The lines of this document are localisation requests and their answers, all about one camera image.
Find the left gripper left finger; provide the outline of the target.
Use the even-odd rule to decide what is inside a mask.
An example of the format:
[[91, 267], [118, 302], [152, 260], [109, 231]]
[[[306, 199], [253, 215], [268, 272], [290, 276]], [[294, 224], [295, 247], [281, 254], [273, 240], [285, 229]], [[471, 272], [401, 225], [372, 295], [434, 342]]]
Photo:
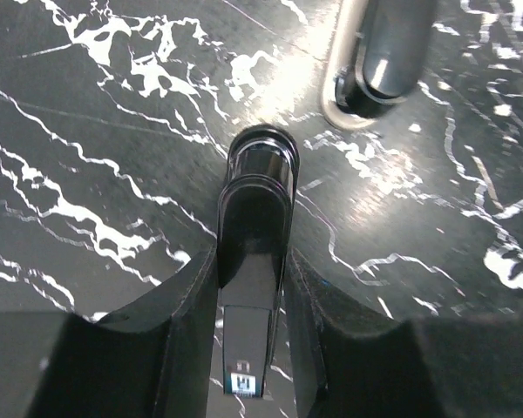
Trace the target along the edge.
[[29, 415], [205, 416], [216, 267], [210, 247], [98, 322], [64, 316]]

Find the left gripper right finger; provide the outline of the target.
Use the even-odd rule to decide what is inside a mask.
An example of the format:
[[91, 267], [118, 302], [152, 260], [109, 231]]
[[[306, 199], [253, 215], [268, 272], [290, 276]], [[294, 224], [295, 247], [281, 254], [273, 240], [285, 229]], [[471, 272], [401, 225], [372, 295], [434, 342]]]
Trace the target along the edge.
[[284, 298], [298, 416], [444, 416], [412, 325], [354, 300], [296, 250]]

